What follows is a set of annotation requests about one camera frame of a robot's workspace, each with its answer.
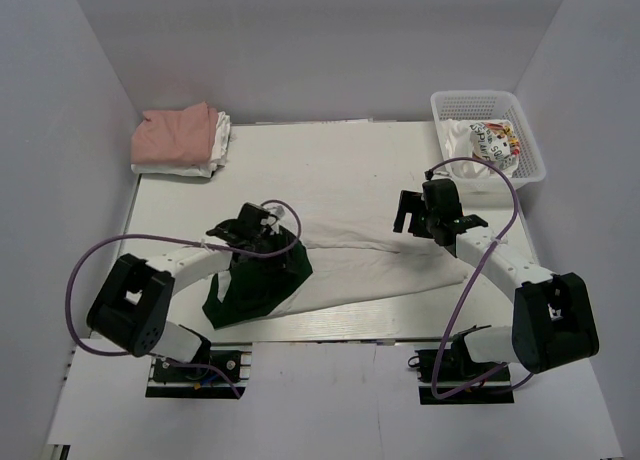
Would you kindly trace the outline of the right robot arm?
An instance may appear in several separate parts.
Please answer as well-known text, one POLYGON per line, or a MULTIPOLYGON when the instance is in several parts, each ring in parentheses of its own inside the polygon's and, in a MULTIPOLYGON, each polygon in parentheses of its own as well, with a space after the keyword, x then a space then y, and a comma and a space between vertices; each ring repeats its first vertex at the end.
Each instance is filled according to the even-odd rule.
POLYGON ((512 302, 510 325, 471 327, 447 343, 441 358, 462 377, 476 379, 510 363, 539 374, 599 352, 584 280, 527 260, 480 216, 464 214, 452 180, 427 180, 419 192, 402 191, 393 230, 433 240, 512 302))

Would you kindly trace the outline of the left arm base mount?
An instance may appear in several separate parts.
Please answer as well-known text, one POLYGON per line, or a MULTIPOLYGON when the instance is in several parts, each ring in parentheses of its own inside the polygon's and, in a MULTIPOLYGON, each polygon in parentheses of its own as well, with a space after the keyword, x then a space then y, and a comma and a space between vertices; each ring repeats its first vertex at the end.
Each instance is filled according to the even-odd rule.
POLYGON ((166 359, 154 359, 148 374, 146 398, 156 399, 230 399, 244 394, 250 378, 250 344, 214 345, 209 367, 186 368, 166 359))

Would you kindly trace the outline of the pink t-shirt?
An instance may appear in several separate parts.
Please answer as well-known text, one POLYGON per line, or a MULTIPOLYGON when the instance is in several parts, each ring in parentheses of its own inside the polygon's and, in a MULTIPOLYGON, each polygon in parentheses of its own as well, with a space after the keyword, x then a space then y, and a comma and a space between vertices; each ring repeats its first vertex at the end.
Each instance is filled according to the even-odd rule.
POLYGON ((136 165, 192 166, 209 161, 218 110, 206 102, 184 110, 146 110, 131 139, 136 165))

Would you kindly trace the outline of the white and green t-shirt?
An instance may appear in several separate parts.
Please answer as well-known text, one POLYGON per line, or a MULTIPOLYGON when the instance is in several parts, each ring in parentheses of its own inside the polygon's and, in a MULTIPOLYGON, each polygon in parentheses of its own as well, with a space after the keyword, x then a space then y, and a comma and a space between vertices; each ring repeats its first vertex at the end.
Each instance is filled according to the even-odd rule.
POLYGON ((212 277, 202 310, 216 329, 462 283, 467 269, 434 240, 392 232, 382 217, 309 217, 292 250, 298 273, 250 260, 212 277))

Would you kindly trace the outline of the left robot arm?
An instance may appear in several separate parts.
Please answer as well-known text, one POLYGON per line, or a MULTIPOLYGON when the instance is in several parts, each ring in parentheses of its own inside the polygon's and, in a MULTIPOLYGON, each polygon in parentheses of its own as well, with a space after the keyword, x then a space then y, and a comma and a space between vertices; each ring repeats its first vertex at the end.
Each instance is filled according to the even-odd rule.
POLYGON ((87 326, 120 347, 124 355, 202 363, 211 343, 168 320, 174 295, 232 266, 247 264, 287 272, 301 233, 297 213, 282 201, 269 200, 261 205, 244 204, 235 218, 222 221, 200 241, 127 234, 127 239, 166 242, 179 248, 150 258, 120 256, 89 309, 87 326))

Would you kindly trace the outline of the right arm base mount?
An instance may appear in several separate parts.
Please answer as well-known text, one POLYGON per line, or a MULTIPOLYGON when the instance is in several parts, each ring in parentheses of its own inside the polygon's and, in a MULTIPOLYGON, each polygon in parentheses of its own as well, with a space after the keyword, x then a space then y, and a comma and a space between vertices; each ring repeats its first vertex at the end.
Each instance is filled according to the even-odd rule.
MULTIPOLYGON (((507 367, 495 375, 476 382, 473 386, 448 397, 437 399, 431 392, 432 370, 435 365, 437 349, 421 349, 408 359, 407 366, 417 374, 420 404, 435 405, 491 405, 512 404, 514 402, 511 387, 511 376, 507 367)), ((437 391, 443 394, 454 389, 495 367, 494 363, 474 364, 463 371, 455 362, 453 355, 446 350, 438 373, 437 391)))

